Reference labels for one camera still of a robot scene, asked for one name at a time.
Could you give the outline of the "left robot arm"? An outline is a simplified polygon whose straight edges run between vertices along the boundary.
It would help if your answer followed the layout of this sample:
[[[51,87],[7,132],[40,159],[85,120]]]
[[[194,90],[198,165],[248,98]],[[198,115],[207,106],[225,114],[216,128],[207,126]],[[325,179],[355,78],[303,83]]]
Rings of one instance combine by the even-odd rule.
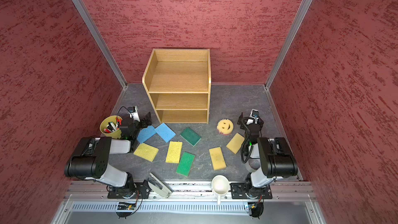
[[[141,121],[133,120],[128,125],[121,125],[122,133],[127,135],[126,139],[106,136],[82,138],[65,165],[65,176],[79,180],[95,180],[114,188],[134,191],[136,185],[132,175],[111,166],[108,163],[109,156],[137,150],[140,131],[151,125],[151,113],[147,113]]]

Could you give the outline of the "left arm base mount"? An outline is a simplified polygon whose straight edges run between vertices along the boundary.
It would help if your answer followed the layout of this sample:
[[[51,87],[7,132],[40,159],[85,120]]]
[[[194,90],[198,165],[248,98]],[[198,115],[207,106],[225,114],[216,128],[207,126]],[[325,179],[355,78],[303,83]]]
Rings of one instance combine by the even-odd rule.
[[[143,182],[133,183],[133,187],[129,188],[127,185],[123,187],[110,186],[108,189],[108,199],[148,199],[151,189],[146,180]]]

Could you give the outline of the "dark green sponge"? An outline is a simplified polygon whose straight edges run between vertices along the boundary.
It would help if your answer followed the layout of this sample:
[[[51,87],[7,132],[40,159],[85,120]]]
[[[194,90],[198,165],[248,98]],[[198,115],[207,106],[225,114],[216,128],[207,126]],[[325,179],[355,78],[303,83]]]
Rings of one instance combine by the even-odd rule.
[[[185,128],[180,136],[193,147],[201,140],[201,137],[189,127]]]

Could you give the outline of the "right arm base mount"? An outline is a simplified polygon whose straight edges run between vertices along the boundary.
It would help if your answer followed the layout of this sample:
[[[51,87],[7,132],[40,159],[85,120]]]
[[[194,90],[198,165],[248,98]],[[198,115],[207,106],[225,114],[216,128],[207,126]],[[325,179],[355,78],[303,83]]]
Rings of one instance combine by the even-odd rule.
[[[246,183],[230,183],[230,188],[232,199],[269,200],[273,198],[270,185],[256,188]]]

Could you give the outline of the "bright green sponge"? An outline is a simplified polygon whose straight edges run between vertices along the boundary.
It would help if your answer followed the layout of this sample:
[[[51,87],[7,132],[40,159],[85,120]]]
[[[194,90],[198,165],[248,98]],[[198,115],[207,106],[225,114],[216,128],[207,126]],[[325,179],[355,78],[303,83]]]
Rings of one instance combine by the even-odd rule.
[[[180,163],[177,167],[176,173],[188,177],[194,159],[195,155],[188,152],[184,152],[182,154]]]

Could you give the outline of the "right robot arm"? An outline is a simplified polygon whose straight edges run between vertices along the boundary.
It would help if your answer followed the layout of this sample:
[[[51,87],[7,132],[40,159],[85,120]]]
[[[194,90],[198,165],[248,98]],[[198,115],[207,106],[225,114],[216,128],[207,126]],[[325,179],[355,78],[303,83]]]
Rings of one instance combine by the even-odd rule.
[[[285,138],[266,138],[262,136],[264,121],[258,111],[249,117],[239,116],[237,124],[245,131],[244,141],[240,147],[243,164],[248,165],[249,159],[259,159],[260,167],[249,167],[246,184],[251,188],[264,188],[279,178],[287,178],[298,174],[296,159]]]

